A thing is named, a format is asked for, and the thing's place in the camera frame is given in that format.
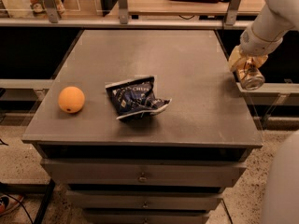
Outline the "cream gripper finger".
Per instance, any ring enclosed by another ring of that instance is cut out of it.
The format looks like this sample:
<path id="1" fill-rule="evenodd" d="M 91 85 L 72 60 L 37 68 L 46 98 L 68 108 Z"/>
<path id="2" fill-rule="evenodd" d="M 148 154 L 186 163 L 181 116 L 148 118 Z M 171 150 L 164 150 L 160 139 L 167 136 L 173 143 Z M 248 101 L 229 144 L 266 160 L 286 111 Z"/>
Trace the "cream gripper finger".
<path id="1" fill-rule="evenodd" d="M 239 66 L 246 63 L 249 56 L 245 54 L 240 46 L 235 46 L 228 59 L 228 66 L 231 72 L 234 72 Z"/>
<path id="2" fill-rule="evenodd" d="M 253 63 L 257 68 L 260 68 L 268 59 L 267 55 L 257 56 L 253 58 Z"/>

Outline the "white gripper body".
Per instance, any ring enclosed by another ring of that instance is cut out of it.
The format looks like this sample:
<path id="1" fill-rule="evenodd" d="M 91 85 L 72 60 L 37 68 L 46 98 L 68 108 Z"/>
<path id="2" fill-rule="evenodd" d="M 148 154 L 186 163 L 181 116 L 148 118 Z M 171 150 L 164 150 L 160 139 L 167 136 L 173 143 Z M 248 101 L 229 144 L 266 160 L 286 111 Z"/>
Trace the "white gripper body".
<path id="1" fill-rule="evenodd" d="M 282 40 L 282 32 L 256 27 L 252 23 L 240 36 L 239 49 L 246 56 L 265 56 L 272 53 L 281 44 Z"/>

